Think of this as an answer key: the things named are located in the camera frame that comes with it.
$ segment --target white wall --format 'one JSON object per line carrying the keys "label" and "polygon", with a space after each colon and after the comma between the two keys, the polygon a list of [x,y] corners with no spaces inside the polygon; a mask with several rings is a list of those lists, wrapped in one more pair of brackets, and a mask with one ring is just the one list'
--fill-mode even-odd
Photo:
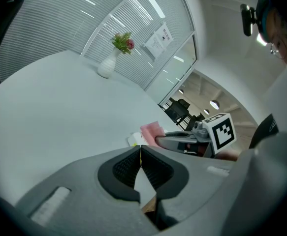
{"label": "white wall", "polygon": [[210,0],[185,1],[195,28],[197,59],[202,59],[210,50],[215,37]]}
{"label": "white wall", "polygon": [[172,98],[174,100],[179,100],[179,99],[183,99],[185,101],[187,101],[190,106],[188,107],[188,111],[189,111],[189,114],[192,115],[192,116],[198,116],[200,115],[201,113],[201,110],[196,106],[194,105],[188,98],[186,98],[183,94],[181,94],[180,92],[176,92]]}

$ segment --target white object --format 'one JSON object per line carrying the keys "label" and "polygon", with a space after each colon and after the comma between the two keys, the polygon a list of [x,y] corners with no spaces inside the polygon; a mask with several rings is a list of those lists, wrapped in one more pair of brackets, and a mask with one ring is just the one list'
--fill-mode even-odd
{"label": "white object", "polygon": [[216,175],[222,176],[222,177],[227,177],[230,173],[230,170],[226,170],[226,169],[221,169],[221,168],[217,168],[214,166],[209,166],[207,168],[208,172],[214,173]]}
{"label": "white object", "polygon": [[164,23],[144,44],[150,53],[157,58],[165,51],[166,47],[173,41],[166,23]]}
{"label": "white object", "polygon": [[31,220],[45,227],[69,194],[69,189],[58,187],[54,194],[32,214]]}
{"label": "white object", "polygon": [[133,133],[128,138],[128,143],[130,146],[149,145],[148,142],[145,140],[144,136],[140,132]]}
{"label": "white object", "polygon": [[136,83],[97,65],[65,51],[0,84],[0,196],[12,205],[68,163],[128,147],[147,123],[179,131]]}
{"label": "white object", "polygon": [[104,78],[109,78],[115,70],[116,60],[120,53],[122,51],[115,47],[112,53],[99,65],[97,73]]}
{"label": "white object", "polygon": [[235,128],[230,114],[220,113],[202,121],[212,140],[214,154],[236,141]]}
{"label": "white object", "polygon": [[156,195],[155,189],[142,168],[139,169],[135,179],[134,190],[140,193],[140,209]]}

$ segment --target green leaves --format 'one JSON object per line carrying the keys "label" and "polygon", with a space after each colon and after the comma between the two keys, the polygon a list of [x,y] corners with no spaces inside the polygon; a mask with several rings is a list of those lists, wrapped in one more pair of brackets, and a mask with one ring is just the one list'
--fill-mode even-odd
{"label": "green leaves", "polygon": [[131,54],[130,49],[127,46],[126,41],[130,39],[131,32],[126,32],[125,34],[116,34],[112,38],[112,44],[119,50],[122,51],[123,54]]}

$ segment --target camera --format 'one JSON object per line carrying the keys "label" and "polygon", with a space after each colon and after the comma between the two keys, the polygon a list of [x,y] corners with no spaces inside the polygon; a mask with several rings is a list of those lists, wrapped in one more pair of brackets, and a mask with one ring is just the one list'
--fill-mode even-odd
{"label": "camera", "polygon": [[262,39],[269,43],[270,40],[265,34],[265,22],[267,14],[271,9],[270,0],[258,0],[256,9],[253,7],[249,7],[247,4],[241,4],[240,9],[244,34],[248,37],[251,36],[253,34],[253,25],[257,24],[258,31]]}

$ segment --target ceiling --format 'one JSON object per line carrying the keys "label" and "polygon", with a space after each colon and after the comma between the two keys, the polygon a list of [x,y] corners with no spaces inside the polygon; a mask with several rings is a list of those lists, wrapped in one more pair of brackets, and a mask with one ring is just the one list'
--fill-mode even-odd
{"label": "ceiling", "polygon": [[[230,113],[235,127],[237,142],[232,148],[238,152],[248,149],[256,126],[237,104],[224,91],[207,81],[196,73],[191,75],[184,82],[184,98],[187,102],[195,105],[205,117],[210,117],[218,113]],[[217,100],[220,104],[219,110],[210,105],[211,100]],[[206,115],[204,109],[208,109],[210,114]]]}

